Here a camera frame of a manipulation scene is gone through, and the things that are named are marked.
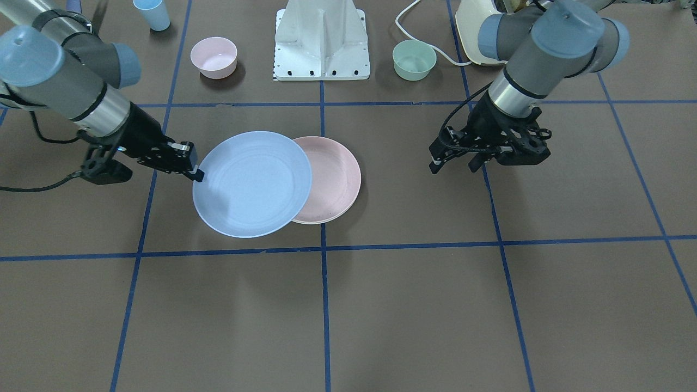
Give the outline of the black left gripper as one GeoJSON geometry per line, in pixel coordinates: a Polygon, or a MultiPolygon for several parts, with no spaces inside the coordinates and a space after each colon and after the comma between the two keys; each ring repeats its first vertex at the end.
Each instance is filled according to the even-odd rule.
{"type": "Polygon", "coordinates": [[[466,125],[462,129],[458,131],[448,126],[450,119],[467,106],[471,100],[470,97],[464,100],[448,115],[438,131],[436,139],[431,143],[429,147],[431,155],[429,169],[432,174],[437,174],[451,159],[461,157],[467,153],[475,154],[468,162],[468,168],[472,173],[475,173],[485,166],[488,161],[493,158],[496,159],[496,156],[499,154],[500,150],[496,144],[501,142],[503,138],[501,137],[500,129],[496,125],[494,115],[496,112],[510,114],[500,110],[488,97],[483,97],[470,110],[466,125]]]}

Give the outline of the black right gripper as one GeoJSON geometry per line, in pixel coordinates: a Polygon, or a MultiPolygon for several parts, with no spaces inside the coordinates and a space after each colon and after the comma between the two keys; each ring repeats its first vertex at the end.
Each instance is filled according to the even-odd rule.
{"type": "Polygon", "coordinates": [[[140,107],[130,104],[125,121],[115,131],[117,146],[142,166],[185,175],[201,183],[205,172],[197,167],[197,152],[192,142],[177,142],[166,136],[160,123],[140,107]]]}

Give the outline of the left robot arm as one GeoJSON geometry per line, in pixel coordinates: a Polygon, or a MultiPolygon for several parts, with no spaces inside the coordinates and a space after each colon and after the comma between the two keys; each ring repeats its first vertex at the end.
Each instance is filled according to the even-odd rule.
{"type": "Polygon", "coordinates": [[[608,69],[630,47],[627,27],[599,15],[610,1],[531,1],[504,13],[493,1],[463,1],[455,14],[461,45],[474,65],[501,65],[498,76],[474,94],[463,129],[444,121],[431,143],[429,169],[473,154],[477,172],[488,161],[536,166],[550,156],[539,103],[564,79],[608,69]]]}

